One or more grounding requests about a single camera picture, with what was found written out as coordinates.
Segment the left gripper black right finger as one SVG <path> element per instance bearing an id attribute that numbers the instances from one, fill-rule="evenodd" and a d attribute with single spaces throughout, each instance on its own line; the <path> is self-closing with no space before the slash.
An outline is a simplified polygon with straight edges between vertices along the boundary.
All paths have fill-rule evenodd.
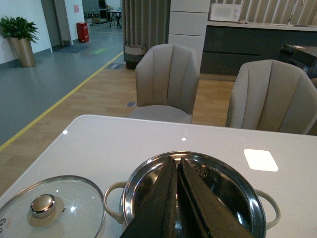
<path id="1" fill-rule="evenodd" d="M 185 238 L 253 237 L 184 158 L 181 158 L 177 172 L 178 208 Z"/>

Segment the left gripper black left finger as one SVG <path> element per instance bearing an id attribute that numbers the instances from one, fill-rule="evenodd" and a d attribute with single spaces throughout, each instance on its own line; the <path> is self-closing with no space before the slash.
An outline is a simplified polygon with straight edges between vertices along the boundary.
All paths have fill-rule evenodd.
<path id="1" fill-rule="evenodd" d="M 122 233 L 122 238 L 175 237 L 177 168 L 170 156 L 160 171 L 145 204 Z"/>

